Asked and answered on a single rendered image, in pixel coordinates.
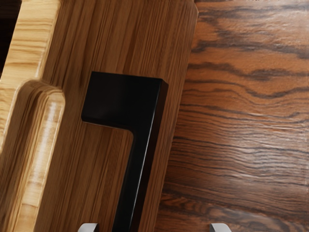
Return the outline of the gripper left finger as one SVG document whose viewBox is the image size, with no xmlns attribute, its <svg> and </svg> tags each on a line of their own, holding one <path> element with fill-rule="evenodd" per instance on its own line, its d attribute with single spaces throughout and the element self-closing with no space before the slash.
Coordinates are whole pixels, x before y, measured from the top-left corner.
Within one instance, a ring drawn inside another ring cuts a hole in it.
<svg viewBox="0 0 309 232">
<path fill-rule="evenodd" d="M 80 226 L 79 232 L 99 232 L 98 223 L 84 223 Z"/>
</svg>

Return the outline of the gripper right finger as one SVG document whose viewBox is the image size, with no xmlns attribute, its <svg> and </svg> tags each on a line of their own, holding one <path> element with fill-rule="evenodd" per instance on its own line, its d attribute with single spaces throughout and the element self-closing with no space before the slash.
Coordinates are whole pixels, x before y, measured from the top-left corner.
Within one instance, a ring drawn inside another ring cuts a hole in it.
<svg viewBox="0 0 309 232">
<path fill-rule="evenodd" d="M 210 232 L 230 232 L 230 228 L 224 223 L 211 223 Z"/>
</svg>

